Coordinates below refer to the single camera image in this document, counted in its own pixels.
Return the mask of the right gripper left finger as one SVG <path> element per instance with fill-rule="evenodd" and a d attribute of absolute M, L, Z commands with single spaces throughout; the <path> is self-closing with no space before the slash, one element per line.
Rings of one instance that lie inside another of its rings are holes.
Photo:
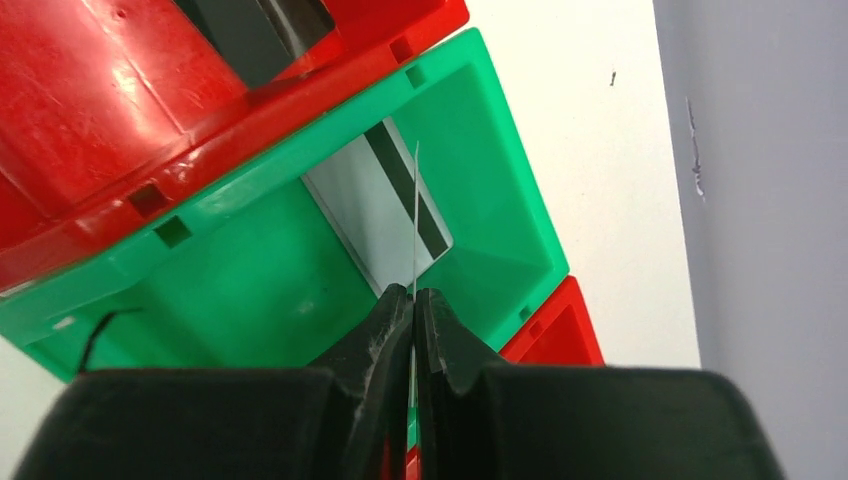
<path fill-rule="evenodd" d="M 406 477 L 413 301 L 389 285 L 367 316 L 308 366 L 332 375 L 318 465 L 329 479 Z"/>

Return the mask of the silver credit card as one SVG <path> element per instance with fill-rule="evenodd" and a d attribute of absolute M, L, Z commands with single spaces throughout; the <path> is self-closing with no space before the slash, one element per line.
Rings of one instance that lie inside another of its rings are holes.
<path fill-rule="evenodd" d="M 420 195 L 419 195 L 419 152 L 420 152 L 420 141 L 416 141 L 415 151 L 413 156 L 413 166 L 412 166 L 412 174 L 413 174 L 413 255 L 412 255 L 412 283 L 411 283 L 411 293 L 413 302 L 417 299 L 417 282 L 419 277 L 418 270 L 418 237 L 419 237 L 419 215 L 420 215 Z"/>

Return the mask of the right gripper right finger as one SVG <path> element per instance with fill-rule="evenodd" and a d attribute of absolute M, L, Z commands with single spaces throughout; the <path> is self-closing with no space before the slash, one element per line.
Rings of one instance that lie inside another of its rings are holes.
<path fill-rule="evenodd" d="M 413 326 L 420 477 L 482 479 L 496 466 L 484 370 L 505 360 L 438 289 L 417 292 Z"/>

